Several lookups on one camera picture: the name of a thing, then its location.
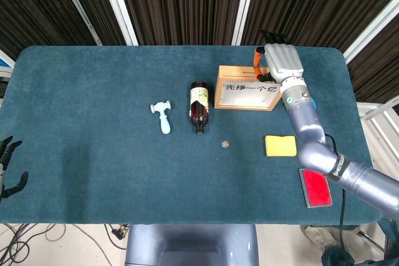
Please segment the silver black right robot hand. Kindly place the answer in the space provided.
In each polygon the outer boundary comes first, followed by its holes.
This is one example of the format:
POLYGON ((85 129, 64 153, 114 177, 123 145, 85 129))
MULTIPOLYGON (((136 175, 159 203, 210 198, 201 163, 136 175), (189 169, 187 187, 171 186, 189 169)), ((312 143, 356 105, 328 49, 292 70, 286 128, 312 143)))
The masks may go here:
POLYGON ((302 62, 286 35, 260 30, 266 44, 256 47, 253 58, 255 79, 282 83, 289 77, 302 77, 302 62))

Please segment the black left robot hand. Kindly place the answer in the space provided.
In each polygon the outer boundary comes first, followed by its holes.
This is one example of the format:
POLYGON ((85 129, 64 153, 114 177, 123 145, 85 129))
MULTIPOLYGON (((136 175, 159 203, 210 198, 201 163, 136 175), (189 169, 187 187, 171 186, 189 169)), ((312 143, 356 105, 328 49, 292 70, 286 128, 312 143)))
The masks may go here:
POLYGON ((0 141, 0 202, 2 199, 7 199, 13 194, 21 192, 25 188, 29 178, 29 172, 25 171, 21 174, 21 178, 15 186, 9 189, 5 188, 4 181, 12 153, 22 144, 22 140, 9 144, 12 139, 13 136, 9 136, 0 141))

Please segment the yellow sponge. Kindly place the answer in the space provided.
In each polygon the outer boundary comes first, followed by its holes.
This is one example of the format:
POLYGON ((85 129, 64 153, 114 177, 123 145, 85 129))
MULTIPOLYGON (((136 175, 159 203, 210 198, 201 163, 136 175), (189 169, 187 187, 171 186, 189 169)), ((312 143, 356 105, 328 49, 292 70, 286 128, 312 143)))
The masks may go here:
POLYGON ((297 146, 295 136, 265 137, 266 156, 269 157, 295 157, 297 146))

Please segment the teal table cloth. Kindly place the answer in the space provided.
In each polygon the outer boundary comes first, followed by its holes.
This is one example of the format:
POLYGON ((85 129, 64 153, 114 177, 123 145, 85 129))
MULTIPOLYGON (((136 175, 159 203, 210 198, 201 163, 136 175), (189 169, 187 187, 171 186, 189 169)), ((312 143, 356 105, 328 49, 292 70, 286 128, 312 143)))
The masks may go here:
POLYGON ((267 135, 294 134, 270 112, 210 109, 198 135, 190 85, 220 65, 250 65, 254 46, 30 46, 0 106, 0 140, 22 144, 0 222, 99 224, 375 222, 381 213, 330 182, 333 204, 308 208, 295 157, 268 157, 267 135), (165 135, 151 104, 171 103, 165 135), (229 147, 223 148, 222 141, 229 147))

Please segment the brown glass bottle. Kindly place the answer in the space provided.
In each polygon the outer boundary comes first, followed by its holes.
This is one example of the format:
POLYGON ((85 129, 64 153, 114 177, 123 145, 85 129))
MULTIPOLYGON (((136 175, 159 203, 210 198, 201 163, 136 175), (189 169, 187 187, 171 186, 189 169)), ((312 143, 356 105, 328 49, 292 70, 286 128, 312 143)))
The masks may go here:
POLYGON ((205 82, 193 82, 190 88, 189 116, 196 134, 202 135, 209 120, 209 91, 205 82))

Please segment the white blue panel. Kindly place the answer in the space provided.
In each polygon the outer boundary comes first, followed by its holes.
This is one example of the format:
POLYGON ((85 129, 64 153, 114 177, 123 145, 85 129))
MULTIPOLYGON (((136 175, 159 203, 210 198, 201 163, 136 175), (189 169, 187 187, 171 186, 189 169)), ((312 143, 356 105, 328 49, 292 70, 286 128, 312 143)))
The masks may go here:
POLYGON ((14 65, 15 61, 0 49, 0 77, 10 78, 14 65))

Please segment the light blue toy hammer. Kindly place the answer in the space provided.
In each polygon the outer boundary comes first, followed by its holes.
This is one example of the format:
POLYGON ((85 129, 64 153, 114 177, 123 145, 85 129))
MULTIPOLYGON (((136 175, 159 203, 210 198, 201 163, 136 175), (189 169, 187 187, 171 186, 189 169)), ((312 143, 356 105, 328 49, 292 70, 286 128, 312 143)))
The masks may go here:
POLYGON ((151 104, 150 105, 150 110, 154 114, 158 112, 160 114, 159 119, 160 119, 160 128, 161 132, 165 135, 169 134, 171 131, 171 126, 170 123, 167 119, 167 115, 165 113, 166 110, 171 109, 171 103, 169 100, 166 102, 158 102, 156 104, 151 104))

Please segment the red pad clear case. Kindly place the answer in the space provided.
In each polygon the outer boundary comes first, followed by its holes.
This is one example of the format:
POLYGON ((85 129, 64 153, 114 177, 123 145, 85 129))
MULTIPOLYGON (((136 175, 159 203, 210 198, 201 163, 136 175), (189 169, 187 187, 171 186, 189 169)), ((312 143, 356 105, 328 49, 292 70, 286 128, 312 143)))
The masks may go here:
POLYGON ((329 207, 333 204, 326 177, 309 169, 299 170, 306 206, 308 208, 329 207))

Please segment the beige shoe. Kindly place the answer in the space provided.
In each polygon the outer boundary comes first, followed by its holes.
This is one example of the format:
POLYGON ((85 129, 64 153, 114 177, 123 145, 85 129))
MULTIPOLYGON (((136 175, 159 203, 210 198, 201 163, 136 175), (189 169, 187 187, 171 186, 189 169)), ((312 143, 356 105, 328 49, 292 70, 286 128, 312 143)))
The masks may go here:
POLYGON ((329 231, 321 227, 305 226, 303 234, 321 251, 325 252, 335 244, 335 239, 329 231))

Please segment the grey-blue robot torso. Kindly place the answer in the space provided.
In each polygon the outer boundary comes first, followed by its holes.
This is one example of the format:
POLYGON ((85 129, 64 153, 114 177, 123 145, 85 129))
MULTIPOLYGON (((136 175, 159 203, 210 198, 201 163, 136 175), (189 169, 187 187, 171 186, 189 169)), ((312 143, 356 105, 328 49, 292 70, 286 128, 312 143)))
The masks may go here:
POLYGON ((259 266, 254 224, 134 224, 124 266, 259 266))

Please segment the metal chair leg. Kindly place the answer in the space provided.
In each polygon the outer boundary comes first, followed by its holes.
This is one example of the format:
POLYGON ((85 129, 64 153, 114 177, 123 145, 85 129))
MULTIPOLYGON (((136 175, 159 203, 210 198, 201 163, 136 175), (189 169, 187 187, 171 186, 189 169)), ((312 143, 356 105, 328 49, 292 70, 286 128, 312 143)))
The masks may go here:
POLYGON ((360 237, 364 242, 366 242, 369 246, 374 248, 376 251, 380 252, 381 254, 384 253, 384 248, 376 243, 371 237, 369 237, 366 233, 362 230, 357 232, 357 236, 360 237))

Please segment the wooden coin box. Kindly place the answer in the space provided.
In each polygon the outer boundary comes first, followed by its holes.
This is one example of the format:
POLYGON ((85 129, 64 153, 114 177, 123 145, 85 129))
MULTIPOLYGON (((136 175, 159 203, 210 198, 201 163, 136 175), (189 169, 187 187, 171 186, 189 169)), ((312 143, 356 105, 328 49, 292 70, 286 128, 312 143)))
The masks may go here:
POLYGON ((271 111, 281 99, 280 85, 260 82, 248 66, 221 65, 218 70, 214 107, 230 110, 271 111))

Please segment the white metal frame post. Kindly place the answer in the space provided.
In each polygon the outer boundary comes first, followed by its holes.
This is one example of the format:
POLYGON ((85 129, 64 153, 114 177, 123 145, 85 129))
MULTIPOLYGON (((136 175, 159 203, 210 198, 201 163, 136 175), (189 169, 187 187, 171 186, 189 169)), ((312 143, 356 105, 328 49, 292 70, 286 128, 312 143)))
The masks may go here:
POLYGON ((251 0, 239 0, 231 45, 241 45, 251 0))
POLYGON ((354 58, 399 14, 399 0, 390 0, 344 51, 345 63, 354 58))
POLYGON ((84 24, 86 25, 87 29, 89 30, 92 38, 94 39, 95 43, 98 46, 103 46, 102 41, 100 40, 100 37, 98 36, 96 30, 94 29, 86 11, 84 10, 80 0, 71 0, 72 3, 74 4, 77 12, 79 13, 79 15, 81 16, 84 24))
POLYGON ((126 45, 139 46, 125 0, 109 0, 126 45))

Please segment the aluminium profile frame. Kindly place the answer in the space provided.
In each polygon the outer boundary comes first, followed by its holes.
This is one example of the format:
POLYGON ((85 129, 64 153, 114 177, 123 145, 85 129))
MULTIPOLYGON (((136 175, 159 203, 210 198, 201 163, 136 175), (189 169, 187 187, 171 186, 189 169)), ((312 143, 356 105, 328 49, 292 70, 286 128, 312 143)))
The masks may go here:
POLYGON ((399 161, 399 116, 393 110, 397 105, 399 95, 383 104, 357 102, 360 118, 370 122, 377 131, 377 136, 399 161))

